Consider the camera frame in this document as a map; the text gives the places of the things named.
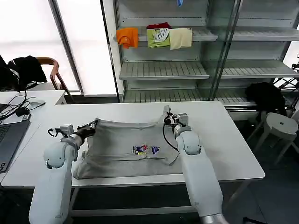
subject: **white stool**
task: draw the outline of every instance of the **white stool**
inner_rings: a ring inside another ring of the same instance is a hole
[[[274,162],[274,164],[276,165],[279,163],[283,155],[286,153],[287,149],[290,147],[292,142],[297,137],[296,132],[298,131],[298,124],[295,120],[288,118],[284,115],[280,115],[277,113],[268,113],[264,121],[262,121],[258,125],[258,127],[249,137],[249,139],[257,132],[258,128],[262,125],[262,123],[264,131],[262,136],[258,140],[256,147],[253,150],[254,153],[256,153],[259,150],[262,143],[265,141],[265,139],[270,133],[279,137],[280,139],[284,139],[287,141],[287,144],[284,146],[284,148],[282,149],[279,156]]]

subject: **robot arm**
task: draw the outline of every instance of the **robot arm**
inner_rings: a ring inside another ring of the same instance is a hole
[[[198,135],[188,126],[188,115],[166,110],[164,122],[173,127],[191,205],[202,223],[228,224],[222,215],[223,195],[214,168]]]
[[[94,134],[93,125],[79,127],[73,134],[64,131],[69,131],[68,128],[57,129],[64,138],[44,151],[46,166],[33,193],[29,211],[31,224],[62,224],[66,220],[71,197],[71,166],[84,139]]]

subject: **gray t-shirt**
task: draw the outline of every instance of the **gray t-shirt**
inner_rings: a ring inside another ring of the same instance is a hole
[[[77,179],[181,174],[179,153],[163,138],[163,123],[118,123],[100,120],[89,150],[73,176]],[[171,127],[167,140],[176,146]]]

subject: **metal shelf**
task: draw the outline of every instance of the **metal shelf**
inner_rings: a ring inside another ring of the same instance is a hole
[[[146,34],[146,27],[137,27],[138,28],[138,35],[139,35],[139,42],[147,42],[147,34]],[[192,28],[193,35],[192,41],[216,41],[218,36],[213,34],[210,30],[205,27],[187,27]]]
[[[209,89],[127,90],[123,103],[204,101],[208,100],[209,93]],[[244,88],[219,89],[215,100],[221,101],[225,106],[256,105],[246,99]]]
[[[207,79],[200,62],[129,62],[121,67],[120,80]]]
[[[237,27],[233,41],[299,41],[299,30],[279,27]]]
[[[184,90],[127,90],[123,103],[201,101],[197,89]]]
[[[206,62],[207,72],[212,74],[215,71],[217,62]],[[232,78],[278,78],[278,77],[299,77],[281,61],[227,61],[222,74],[222,79]]]
[[[218,89],[215,100],[221,101],[225,106],[253,106],[252,101],[246,99],[244,88]]]

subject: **white table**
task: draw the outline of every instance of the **white table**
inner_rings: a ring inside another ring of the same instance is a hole
[[[224,106],[218,101],[133,103],[133,104],[91,104],[56,105],[50,111],[47,121],[39,128],[15,161],[1,185],[3,187],[29,187],[36,185],[45,167],[43,151],[45,147],[60,138],[53,138],[47,130],[62,124],[77,126],[91,122],[95,117],[119,121],[143,123],[156,121],[169,105],[173,113],[189,115],[189,125],[202,139],[202,144],[215,169],[220,182],[244,182],[241,191],[252,180],[261,180],[265,173],[252,154],[250,148],[233,123]],[[85,143],[81,150],[87,150]],[[144,186],[184,183],[182,174],[155,175],[122,178],[73,179],[73,186]]]
[[[36,97],[38,99],[42,99],[46,102],[45,105],[36,108],[34,110],[30,111],[31,117],[30,117],[30,125],[28,127],[28,130],[26,131],[26,134],[24,135],[17,151],[15,152],[14,158],[11,161],[8,170],[11,168],[12,164],[16,160],[16,158],[20,155],[24,147],[27,145],[29,140],[32,138],[32,136],[35,134],[35,132],[38,130],[40,123],[43,121],[43,119],[47,118],[47,112],[54,107],[57,104],[65,104],[64,99],[64,90],[57,90],[57,91],[27,91],[27,98],[29,97]],[[0,92],[0,103],[5,104],[8,103],[14,96],[16,95],[24,95],[24,92],[21,93],[18,92]],[[23,97],[17,97],[15,100],[13,100],[14,104],[20,103],[24,98]],[[7,174],[0,173],[0,182],[4,178],[4,176]]]

